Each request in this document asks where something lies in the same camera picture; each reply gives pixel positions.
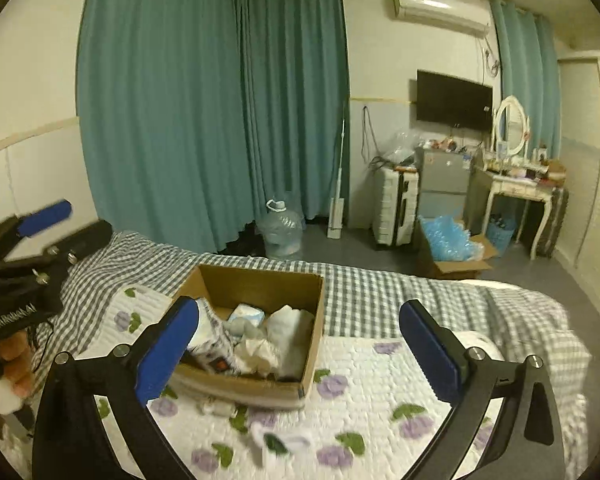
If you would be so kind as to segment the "person's hand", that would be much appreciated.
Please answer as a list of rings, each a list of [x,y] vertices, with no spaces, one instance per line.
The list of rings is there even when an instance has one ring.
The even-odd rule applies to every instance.
[[[27,399],[32,391],[34,376],[32,349],[24,330],[0,341],[0,362],[12,392],[20,399]]]

